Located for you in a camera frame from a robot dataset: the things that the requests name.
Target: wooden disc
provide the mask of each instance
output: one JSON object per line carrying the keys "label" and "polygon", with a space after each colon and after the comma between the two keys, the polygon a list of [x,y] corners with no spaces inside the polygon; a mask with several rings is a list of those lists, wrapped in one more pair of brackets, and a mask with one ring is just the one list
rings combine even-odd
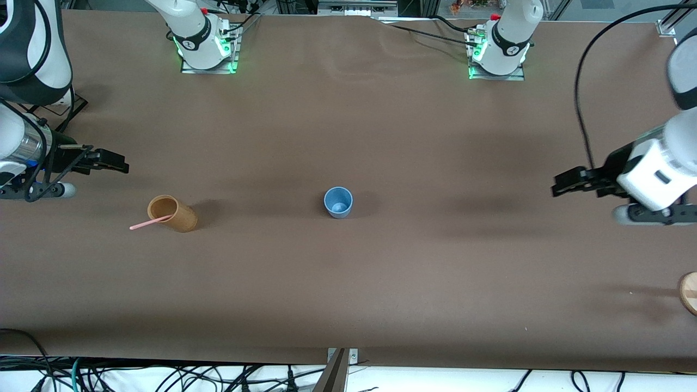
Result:
{"label": "wooden disc", "polygon": [[691,272],[680,279],[678,285],[682,305],[697,316],[697,272]]}

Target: brown table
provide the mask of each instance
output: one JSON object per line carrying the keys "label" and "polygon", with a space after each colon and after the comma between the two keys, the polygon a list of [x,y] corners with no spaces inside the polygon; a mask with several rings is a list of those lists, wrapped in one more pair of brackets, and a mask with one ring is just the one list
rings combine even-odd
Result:
{"label": "brown table", "polygon": [[[373,364],[697,370],[675,289],[696,229],[550,196],[585,164],[572,81],[601,27],[542,23],[527,80],[488,82],[457,44],[366,17],[264,17],[238,74],[201,76],[178,72],[157,14],[68,12],[90,102],[68,133],[131,173],[0,204],[0,324],[66,356],[320,363],[346,346]],[[588,58],[597,160],[676,113],[672,46],[632,24]],[[355,196],[346,220],[322,207],[337,185]],[[130,232],[159,194],[200,229]]]}

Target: tan cup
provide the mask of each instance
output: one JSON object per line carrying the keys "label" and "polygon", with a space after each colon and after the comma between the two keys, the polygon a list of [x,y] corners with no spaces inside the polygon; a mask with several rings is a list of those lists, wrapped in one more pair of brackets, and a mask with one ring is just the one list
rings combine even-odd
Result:
{"label": "tan cup", "polygon": [[199,217],[191,207],[170,195],[157,196],[148,204],[148,216],[150,216],[150,219],[168,215],[172,215],[172,217],[160,223],[180,233],[192,231],[199,222]]}

